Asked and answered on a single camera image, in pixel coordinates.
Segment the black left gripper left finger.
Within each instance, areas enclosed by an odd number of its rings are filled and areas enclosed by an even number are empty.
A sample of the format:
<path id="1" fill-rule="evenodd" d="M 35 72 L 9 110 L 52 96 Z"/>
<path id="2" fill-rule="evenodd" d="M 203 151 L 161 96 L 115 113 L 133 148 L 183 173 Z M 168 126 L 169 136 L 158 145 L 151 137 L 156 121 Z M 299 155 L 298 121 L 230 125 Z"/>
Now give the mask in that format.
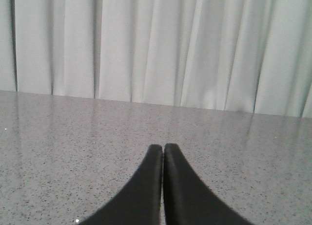
<path id="1" fill-rule="evenodd" d="M 82 225 L 158 225 L 163 151 L 150 145 L 129 182 Z"/>

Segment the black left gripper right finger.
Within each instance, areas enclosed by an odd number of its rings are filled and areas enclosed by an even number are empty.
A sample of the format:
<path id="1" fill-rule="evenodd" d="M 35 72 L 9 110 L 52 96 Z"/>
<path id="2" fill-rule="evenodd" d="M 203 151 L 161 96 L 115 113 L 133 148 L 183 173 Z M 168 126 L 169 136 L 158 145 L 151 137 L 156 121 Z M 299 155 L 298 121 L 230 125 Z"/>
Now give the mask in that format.
<path id="1" fill-rule="evenodd" d="M 249 225 L 192 169 L 177 144 L 164 148 L 164 209 L 168 225 Z"/>

